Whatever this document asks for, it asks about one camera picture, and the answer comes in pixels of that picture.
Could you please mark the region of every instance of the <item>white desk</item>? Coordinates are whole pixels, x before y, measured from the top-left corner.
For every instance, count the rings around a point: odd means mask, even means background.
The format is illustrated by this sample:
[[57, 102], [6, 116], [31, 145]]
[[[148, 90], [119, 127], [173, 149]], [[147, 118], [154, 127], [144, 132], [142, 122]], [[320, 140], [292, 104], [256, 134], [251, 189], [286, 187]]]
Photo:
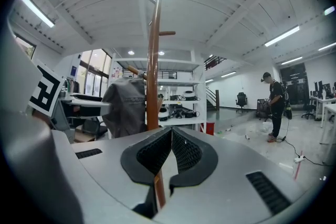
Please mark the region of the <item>white desk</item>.
[[317, 97], [310, 96], [311, 99], [316, 100], [316, 114], [315, 114], [315, 119], [317, 119], [317, 114], [319, 111], [319, 103], [322, 104], [322, 120], [321, 120], [321, 128], [323, 128], [323, 120], [324, 120], [324, 107], [326, 104], [329, 104], [331, 102], [336, 102], [336, 98], [332, 99], [319, 99]]
[[[336, 104], [326, 104], [324, 106], [324, 109], [326, 109], [326, 117], [324, 118], [324, 121], [322, 121], [322, 124], [324, 124], [324, 126], [327, 124], [327, 116], [328, 116], [328, 111], [330, 111], [332, 114], [336, 115]], [[320, 141], [320, 144], [323, 144], [323, 139], [324, 139], [324, 135], [326, 134], [326, 129], [327, 128], [324, 128], [323, 130], [323, 133], [322, 133], [322, 137], [321, 137], [321, 141]], [[331, 138], [330, 138], [330, 142], [329, 142], [329, 145], [328, 145], [328, 149], [327, 149], [327, 152], [326, 152], [326, 155], [324, 157], [324, 163], [327, 161], [328, 159], [328, 156], [330, 154], [330, 151], [331, 151], [331, 147], [332, 147], [332, 144], [333, 144], [333, 141], [335, 140], [335, 136], [336, 136], [336, 118], [334, 119], [334, 126], [332, 128], [332, 133], [331, 133]]]

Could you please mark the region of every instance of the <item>cable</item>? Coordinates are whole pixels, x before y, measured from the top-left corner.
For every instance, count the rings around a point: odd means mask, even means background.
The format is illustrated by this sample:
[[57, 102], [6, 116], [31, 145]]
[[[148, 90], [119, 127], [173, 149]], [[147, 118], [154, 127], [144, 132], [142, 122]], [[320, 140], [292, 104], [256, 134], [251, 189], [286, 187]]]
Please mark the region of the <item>cable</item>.
[[[286, 135], [283, 137], [283, 138], [278, 138], [276, 139], [275, 142], [277, 143], [281, 143], [283, 141], [285, 141], [287, 144], [291, 145], [293, 148], [294, 148], [294, 152], [295, 152], [295, 155], [297, 155], [298, 157], [300, 157], [300, 155], [296, 152], [296, 148], [291, 144], [289, 143], [287, 140], [286, 140], [286, 137], [287, 137], [287, 134], [288, 134], [288, 127], [289, 127], [289, 120], [288, 120], [288, 125], [287, 125], [287, 132], [286, 132]], [[306, 160], [310, 161], [312, 164], [316, 164], [316, 165], [320, 165], [320, 166], [329, 166], [329, 167], [332, 167], [334, 165], [328, 165], [328, 164], [320, 164], [320, 163], [314, 163], [312, 162], [310, 159], [306, 158], [305, 156], [303, 156]]]
[[314, 163], [312, 162], [310, 159], [306, 158], [305, 156], [303, 156], [306, 160], [310, 161], [312, 164], [316, 164], [316, 165], [320, 165], [320, 166], [329, 166], [329, 167], [332, 167], [334, 165], [328, 165], [328, 164], [320, 164], [320, 163]]

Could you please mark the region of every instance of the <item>black pants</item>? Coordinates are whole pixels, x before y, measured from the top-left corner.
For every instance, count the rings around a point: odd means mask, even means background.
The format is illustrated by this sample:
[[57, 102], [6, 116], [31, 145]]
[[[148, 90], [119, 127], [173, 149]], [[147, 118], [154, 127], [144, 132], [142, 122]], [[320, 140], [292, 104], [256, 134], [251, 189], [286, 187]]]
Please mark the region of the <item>black pants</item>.
[[273, 136], [278, 137], [280, 127], [281, 127], [281, 118], [283, 114], [283, 110], [285, 107], [283, 105], [272, 106], [272, 122], [273, 122]]

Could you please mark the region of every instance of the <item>white shelf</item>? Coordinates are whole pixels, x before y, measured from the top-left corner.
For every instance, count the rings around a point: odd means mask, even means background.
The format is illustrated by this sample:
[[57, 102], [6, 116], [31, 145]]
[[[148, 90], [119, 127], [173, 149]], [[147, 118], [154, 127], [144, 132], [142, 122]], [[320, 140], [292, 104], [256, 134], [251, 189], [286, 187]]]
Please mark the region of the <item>white shelf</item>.
[[158, 79], [158, 85], [163, 86], [193, 86], [196, 84], [205, 83], [199, 80], [181, 80], [181, 79]]
[[[127, 69], [127, 66], [133, 66], [140, 70], [147, 69], [147, 58], [119, 58], [115, 59], [122, 68]], [[172, 59], [158, 59], [157, 68], [159, 71], [184, 71], [192, 72], [195, 68], [203, 66], [204, 63], [172, 60]]]
[[200, 100], [195, 101], [185, 101], [185, 100], [176, 100], [176, 101], [165, 101], [163, 100], [162, 104], [198, 104]]
[[167, 125], [187, 125], [187, 124], [197, 124], [197, 123], [204, 123], [206, 122], [204, 119], [200, 117], [194, 117], [194, 118], [183, 118], [183, 119], [176, 119], [171, 118], [167, 121], [159, 121], [159, 125], [161, 126], [167, 126]]

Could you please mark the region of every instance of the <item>black and white marker sign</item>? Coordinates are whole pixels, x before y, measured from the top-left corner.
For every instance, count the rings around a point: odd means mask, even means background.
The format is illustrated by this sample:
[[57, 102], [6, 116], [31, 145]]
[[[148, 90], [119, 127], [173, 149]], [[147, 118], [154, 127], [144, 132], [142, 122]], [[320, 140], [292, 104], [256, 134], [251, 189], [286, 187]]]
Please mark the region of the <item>black and white marker sign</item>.
[[43, 77], [28, 104], [41, 113], [51, 116], [64, 79], [56, 75], [40, 61], [37, 68], [41, 71]]

